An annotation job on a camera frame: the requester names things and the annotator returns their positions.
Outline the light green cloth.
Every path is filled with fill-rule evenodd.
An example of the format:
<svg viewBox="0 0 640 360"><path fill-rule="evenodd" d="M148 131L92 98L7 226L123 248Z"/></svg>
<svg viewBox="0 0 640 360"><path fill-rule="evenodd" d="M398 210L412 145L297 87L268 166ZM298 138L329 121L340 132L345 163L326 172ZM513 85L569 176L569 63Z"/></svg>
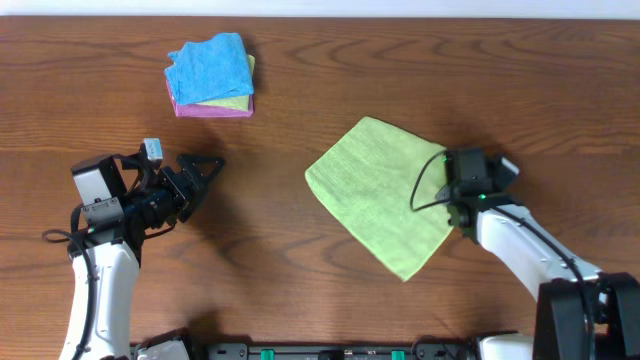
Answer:
<svg viewBox="0 0 640 360"><path fill-rule="evenodd" d="M435 195L445 185L444 146L362 118L305 171L319 202L403 282L452 231Z"/></svg>

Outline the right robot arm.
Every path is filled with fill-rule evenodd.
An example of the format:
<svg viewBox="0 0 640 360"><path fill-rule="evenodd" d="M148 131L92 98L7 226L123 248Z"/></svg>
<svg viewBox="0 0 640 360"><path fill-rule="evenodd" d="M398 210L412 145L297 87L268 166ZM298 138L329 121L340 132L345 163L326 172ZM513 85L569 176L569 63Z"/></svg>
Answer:
<svg viewBox="0 0 640 360"><path fill-rule="evenodd" d="M450 200L447 210L451 224L503 262L536 302L533 336L486 336L479 358L638 358L635 277L581 259L503 194Z"/></svg>

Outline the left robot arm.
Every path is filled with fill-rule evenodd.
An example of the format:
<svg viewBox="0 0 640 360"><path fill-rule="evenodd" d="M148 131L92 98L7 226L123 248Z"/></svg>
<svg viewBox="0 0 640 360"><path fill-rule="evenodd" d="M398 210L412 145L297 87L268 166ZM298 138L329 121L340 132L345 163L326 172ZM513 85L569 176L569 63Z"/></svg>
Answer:
<svg viewBox="0 0 640 360"><path fill-rule="evenodd" d="M221 172L221 157L181 154L178 170L145 152L91 159L72 170L83 199L62 232L74 271L63 359L129 359L133 290L145 241L186 222Z"/></svg>

